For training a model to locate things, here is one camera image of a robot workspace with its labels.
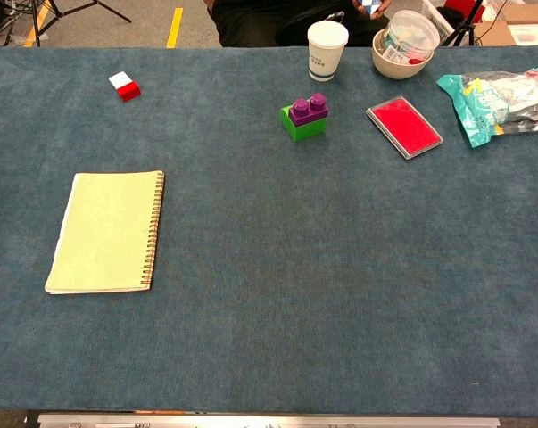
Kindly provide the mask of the white paper cup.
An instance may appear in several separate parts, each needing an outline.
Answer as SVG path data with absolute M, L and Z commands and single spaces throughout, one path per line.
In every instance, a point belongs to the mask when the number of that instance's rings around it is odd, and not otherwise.
M 348 29 L 336 21 L 318 21 L 307 31 L 309 74 L 319 82 L 331 80 L 348 43 Z

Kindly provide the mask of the green toy building brick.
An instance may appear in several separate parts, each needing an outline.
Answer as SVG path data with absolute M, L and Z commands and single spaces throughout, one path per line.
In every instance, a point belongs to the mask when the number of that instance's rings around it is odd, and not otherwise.
M 293 142 L 324 134 L 327 128 L 327 118 L 317 119 L 305 125 L 296 126 L 289 117 L 292 105 L 282 107 L 279 112 L 280 122 Z

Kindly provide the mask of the white plastic basket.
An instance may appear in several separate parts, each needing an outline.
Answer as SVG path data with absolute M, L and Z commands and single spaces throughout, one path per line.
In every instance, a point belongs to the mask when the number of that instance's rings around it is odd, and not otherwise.
M 421 13 L 434 24 L 439 33 L 441 45 L 443 45 L 454 28 L 436 9 L 441 4 L 440 0 L 435 0 L 435 3 L 432 0 L 421 0 Z

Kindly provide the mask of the red ink pad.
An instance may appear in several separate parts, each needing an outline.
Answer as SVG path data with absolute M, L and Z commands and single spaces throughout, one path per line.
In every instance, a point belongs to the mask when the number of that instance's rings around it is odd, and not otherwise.
M 366 114 L 405 160 L 443 142 L 437 130 L 403 96 L 370 107 Z

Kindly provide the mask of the beige round bowl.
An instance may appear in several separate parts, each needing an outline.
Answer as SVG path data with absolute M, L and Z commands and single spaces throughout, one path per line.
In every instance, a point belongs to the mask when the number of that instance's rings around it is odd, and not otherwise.
M 395 62 L 394 59 L 399 54 L 393 48 L 389 48 L 391 56 L 385 56 L 385 51 L 380 51 L 385 31 L 382 30 L 375 34 L 372 45 L 372 62 L 376 70 L 384 77 L 403 80 L 419 74 L 427 64 L 433 59 L 434 52 L 430 53 L 424 61 L 414 63 Z

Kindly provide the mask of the blue felt table cloth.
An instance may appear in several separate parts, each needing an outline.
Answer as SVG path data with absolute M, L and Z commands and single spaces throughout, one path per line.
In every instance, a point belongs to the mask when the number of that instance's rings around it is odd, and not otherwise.
M 415 77 L 348 48 L 0 48 L 0 408 L 538 416 L 538 134 L 471 148 L 445 48 Z M 108 77 L 141 95 L 123 102 Z M 324 134 L 282 107 L 321 93 Z M 405 160 L 366 109 L 443 137 Z M 165 174 L 148 292 L 45 292 L 78 172 Z

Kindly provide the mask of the person in black clothes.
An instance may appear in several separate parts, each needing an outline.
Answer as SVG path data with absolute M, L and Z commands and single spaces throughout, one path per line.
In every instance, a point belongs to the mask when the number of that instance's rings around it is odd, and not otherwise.
M 223 47 L 280 47 L 308 44 L 310 25 L 342 12 L 349 47 L 370 47 L 389 23 L 393 0 L 379 0 L 369 14 L 359 0 L 203 0 Z

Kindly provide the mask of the black tripod stand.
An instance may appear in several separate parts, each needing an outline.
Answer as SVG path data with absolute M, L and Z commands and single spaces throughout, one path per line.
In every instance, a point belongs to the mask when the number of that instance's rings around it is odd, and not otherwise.
M 32 27 L 29 31 L 27 42 L 24 43 L 26 47 L 40 47 L 40 37 L 43 36 L 48 29 L 50 29 L 56 22 L 62 18 L 66 18 L 72 14 L 85 11 L 91 8 L 103 8 L 105 11 L 113 14 L 119 19 L 130 24 L 132 20 L 115 10 L 102 0 L 83 0 L 81 4 L 78 4 L 69 9 L 61 10 L 58 7 L 57 0 L 29 0 L 31 7 Z
M 459 46 L 461 40 L 465 35 L 468 35 L 468 44 L 474 46 L 475 43 L 475 25 L 474 18 L 476 17 L 480 7 L 482 6 L 483 0 L 476 0 L 471 11 L 467 18 L 460 23 L 460 25 L 450 33 L 447 38 L 445 38 L 441 46 L 449 46 L 453 44 L 454 46 Z

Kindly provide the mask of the red and white block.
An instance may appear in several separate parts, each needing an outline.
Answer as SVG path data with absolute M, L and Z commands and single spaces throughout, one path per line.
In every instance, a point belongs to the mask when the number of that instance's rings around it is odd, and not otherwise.
M 121 71 L 108 77 L 123 102 L 128 102 L 141 95 L 140 86 L 126 72 Z

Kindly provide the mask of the colourful puzzle cube toy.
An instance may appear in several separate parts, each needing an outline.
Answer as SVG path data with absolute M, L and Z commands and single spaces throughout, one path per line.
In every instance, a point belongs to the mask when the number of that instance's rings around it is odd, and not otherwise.
M 382 17 L 391 0 L 352 0 L 354 8 L 374 20 Z

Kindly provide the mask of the purple toy building brick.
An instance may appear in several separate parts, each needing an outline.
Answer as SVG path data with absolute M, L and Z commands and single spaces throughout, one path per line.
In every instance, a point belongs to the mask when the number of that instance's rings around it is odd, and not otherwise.
M 296 127 L 324 119 L 327 115 L 327 98 L 321 93 L 315 93 L 309 99 L 298 98 L 288 111 L 288 117 Z

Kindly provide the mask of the clear plastic round container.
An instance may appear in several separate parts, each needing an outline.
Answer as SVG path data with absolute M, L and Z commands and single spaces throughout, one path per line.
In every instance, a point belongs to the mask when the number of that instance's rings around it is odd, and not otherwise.
M 410 10 L 398 11 L 380 38 L 384 58 L 399 64 L 420 64 L 440 45 L 435 25 L 424 15 Z

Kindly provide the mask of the brown cardboard box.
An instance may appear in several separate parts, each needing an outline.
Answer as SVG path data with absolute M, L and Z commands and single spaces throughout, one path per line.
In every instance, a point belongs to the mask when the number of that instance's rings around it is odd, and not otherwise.
M 507 4 L 501 14 L 502 20 L 476 24 L 480 45 L 538 45 L 538 4 Z

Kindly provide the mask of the aluminium profile rail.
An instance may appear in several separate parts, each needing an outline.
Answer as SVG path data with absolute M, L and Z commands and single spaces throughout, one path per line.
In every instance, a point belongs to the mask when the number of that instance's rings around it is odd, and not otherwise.
M 39 428 L 501 428 L 497 418 L 43 412 Z

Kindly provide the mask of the teal plastic snack bag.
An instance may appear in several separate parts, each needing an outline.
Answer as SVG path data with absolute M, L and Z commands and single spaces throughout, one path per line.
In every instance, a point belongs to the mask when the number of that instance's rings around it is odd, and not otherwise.
M 444 75 L 437 85 L 451 98 L 473 148 L 493 136 L 538 133 L 538 67 Z

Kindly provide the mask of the spiral-bound kraft cover notebook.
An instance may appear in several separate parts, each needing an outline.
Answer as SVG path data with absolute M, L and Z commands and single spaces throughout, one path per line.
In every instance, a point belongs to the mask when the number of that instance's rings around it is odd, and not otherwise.
M 164 183 L 161 170 L 76 174 L 45 291 L 149 290 Z

